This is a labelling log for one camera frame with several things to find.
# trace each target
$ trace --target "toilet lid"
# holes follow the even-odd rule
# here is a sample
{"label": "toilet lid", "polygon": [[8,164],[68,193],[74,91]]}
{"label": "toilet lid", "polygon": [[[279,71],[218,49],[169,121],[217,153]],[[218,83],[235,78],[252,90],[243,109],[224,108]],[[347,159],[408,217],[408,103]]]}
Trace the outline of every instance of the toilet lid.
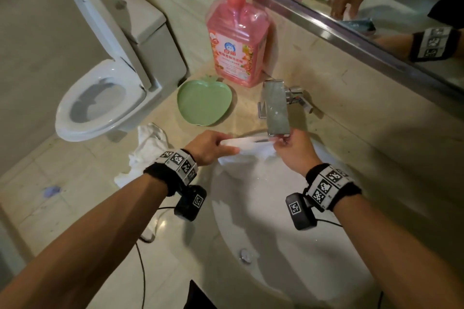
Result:
{"label": "toilet lid", "polygon": [[65,140],[88,135],[114,125],[146,96],[128,74],[122,60],[103,60],[66,92],[58,106],[55,129]]}
{"label": "toilet lid", "polygon": [[123,59],[136,73],[128,74],[149,89],[152,84],[123,31],[101,0],[74,0],[92,31],[114,59]]}

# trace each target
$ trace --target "faucet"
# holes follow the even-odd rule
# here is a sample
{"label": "faucet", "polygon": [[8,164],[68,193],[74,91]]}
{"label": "faucet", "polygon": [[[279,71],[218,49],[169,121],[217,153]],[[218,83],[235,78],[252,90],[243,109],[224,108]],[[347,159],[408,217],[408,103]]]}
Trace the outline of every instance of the faucet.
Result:
{"label": "faucet", "polygon": [[308,113],[312,105],[303,97],[303,89],[298,86],[286,87],[281,79],[268,79],[263,83],[261,101],[258,103],[258,117],[266,119],[269,137],[290,136],[287,105],[299,103]]}

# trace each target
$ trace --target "white sink basin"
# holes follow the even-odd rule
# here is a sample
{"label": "white sink basin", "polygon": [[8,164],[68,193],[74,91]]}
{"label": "white sink basin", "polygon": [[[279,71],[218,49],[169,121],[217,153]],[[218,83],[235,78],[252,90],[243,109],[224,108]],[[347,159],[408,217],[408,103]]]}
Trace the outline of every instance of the white sink basin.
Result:
{"label": "white sink basin", "polygon": [[[314,145],[324,162],[350,174],[322,144]],[[353,305],[372,289],[374,280],[343,228],[323,222],[306,231],[293,226],[285,198],[303,191],[303,177],[278,157],[243,171],[247,183],[218,164],[210,196],[227,246],[252,277],[295,303],[334,308]],[[312,210],[316,218],[338,223],[332,212]],[[241,254],[251,263],[241,260]]]}

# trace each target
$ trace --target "mirror frame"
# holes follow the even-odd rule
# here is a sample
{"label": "mirror frame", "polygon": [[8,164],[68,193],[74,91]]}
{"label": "mirror frame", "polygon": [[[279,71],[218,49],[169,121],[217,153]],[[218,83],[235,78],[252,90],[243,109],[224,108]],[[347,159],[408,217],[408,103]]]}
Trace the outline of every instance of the mirror frame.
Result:
{"label": "mirror frame", "polygon": [[464,89],[461,87],[396,58],[361,34],[295,0],[255,1],[464,120]]}

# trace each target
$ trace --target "toilet bowl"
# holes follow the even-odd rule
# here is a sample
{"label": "toilet bowl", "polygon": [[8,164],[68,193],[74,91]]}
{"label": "toilet bowl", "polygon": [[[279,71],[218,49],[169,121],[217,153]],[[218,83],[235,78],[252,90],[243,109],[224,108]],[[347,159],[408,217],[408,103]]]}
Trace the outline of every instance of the toilet bowl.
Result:
{"label": "toilet bowl", "polygon": [[145,0],[74,1],[111,59],[66,92],[57,109],[56,132],[79,142],[111,130],[130,131],[187,72],[166,18]]}

